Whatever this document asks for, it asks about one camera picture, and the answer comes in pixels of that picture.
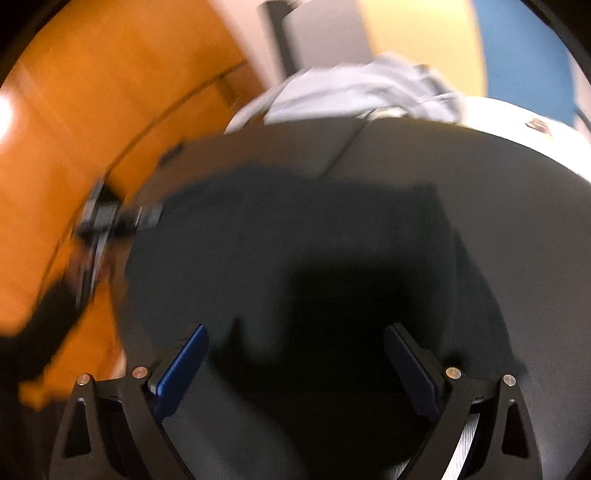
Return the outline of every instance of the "metal screw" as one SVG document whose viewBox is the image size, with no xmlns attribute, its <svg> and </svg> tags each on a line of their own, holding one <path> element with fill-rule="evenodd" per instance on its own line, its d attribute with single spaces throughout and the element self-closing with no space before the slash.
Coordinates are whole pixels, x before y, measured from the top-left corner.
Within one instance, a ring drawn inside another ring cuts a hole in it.
<svg viewBox="0 0 591 480">
<path fill-rule="evenodd" d="M 451 378 L 452 380 L 457 380 L 458 378 L 460 378 L 462 376 L 462 372 L 460 371 L 459 368 L 456 367 L 449 367 L 448 369 L 445 370 L 445 374 Z"/>
<path fill-rule="evenodd" d="M 136 367 L 134 368 L 134 371 L 131 372 L 131 374 L 137 379 L 144 378 L 146 375 L 148 375 L 148 369 L 146 367 Z"/>
<path fill-rule="evenodd" d="M 517 380 L 515 379 L 515 377 L 513 375 L 503 375 L 503 382 L 505 382 L 506 385 L 509 385 L 510 387 L 512 387 L 513 385 L 515 385 L 517 383 Z"/>
<path fill-rule="evenodd" d="M 86 385 L 90 381 L 89 374 L 82 374 L 78 378 L 76 378 L 76 383 L 80 386 Z"/>
</svg>

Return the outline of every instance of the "wooden floor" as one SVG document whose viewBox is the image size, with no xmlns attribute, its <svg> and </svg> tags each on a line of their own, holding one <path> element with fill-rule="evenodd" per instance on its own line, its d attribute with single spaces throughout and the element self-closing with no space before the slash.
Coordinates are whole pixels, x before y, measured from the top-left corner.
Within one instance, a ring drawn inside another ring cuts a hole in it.
<svg viewBox="0 0 591 480">
<path fill-rule="evenodd" d="M 10 117 L 0 128 L 0 334 L 22 329 L 60 275 L 96 178 L 109 171 L 129 197 L 167 149 L 223 131 L 261 92 L 206 0 L 73 0 L 60 11 L 0 89 Z M 106 378 L 120 351 L 102 288 L 21 399 L 39 408 L 67 396 L 81 372 Z"/>
</svg>

